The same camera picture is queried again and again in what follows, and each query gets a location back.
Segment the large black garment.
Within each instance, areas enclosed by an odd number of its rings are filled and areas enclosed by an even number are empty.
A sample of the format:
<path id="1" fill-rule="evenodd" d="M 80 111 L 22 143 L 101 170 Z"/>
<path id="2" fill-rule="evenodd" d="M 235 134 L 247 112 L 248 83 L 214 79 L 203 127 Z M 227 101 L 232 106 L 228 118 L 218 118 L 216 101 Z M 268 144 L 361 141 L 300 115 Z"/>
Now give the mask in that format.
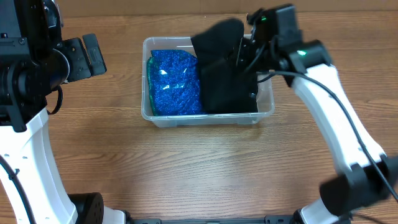
<path id="1" fill-rule="evenodd" d="M 254 77 L 236 67 L 244 24 L 239 19 L 221 21 L 191 37 L 197 56 L 202 110 L 208 114 L 257 113 L 258 86 Z"/>

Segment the sparkly blue garment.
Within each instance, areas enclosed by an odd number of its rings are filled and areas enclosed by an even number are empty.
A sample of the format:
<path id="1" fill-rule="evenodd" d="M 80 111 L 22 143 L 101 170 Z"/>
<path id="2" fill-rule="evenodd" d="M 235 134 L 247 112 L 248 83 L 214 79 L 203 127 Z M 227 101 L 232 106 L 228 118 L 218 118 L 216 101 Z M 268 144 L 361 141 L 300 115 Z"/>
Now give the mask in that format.
<path id="1" fill-rule="evenodd" d="M 203 114 L 197 58 L 184 50 L 151 50 L 146 74 L 153 115 Z"/>

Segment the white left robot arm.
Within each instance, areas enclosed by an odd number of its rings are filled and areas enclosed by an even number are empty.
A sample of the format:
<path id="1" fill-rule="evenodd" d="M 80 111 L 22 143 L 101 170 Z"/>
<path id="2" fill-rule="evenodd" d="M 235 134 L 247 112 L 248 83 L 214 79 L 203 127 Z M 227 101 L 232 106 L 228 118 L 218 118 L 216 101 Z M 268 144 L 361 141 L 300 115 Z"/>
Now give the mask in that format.
<path id="1" fill-rule="evenodd" d="M 102 75 L 94 34 L 63 39 L 58 4 L 1 0 L 1 183 L 18 223 L 131 223 L 98 192 L 68 194 L 49 138 L 47 96 Z"/>

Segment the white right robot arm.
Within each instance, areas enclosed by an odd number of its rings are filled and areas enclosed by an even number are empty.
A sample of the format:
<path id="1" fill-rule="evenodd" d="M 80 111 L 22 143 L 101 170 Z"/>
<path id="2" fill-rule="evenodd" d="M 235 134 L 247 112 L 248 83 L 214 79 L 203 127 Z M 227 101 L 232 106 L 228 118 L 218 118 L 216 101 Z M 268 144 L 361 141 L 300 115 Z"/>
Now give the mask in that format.
<path id="1" fill-rule="evenodd" d="M 319 198 L 290 221 L 349 223 L 353 212 L 396 197 L 397 158 L 387 156 L 363 126 L 323 43 L 304 41 L 295 7 L 259 9 L 246 19 L 251 38 L 240 45 L 237 64 L 258 83 L 284 77 L 313 116 L 337 173 L 320 185 Z"/>

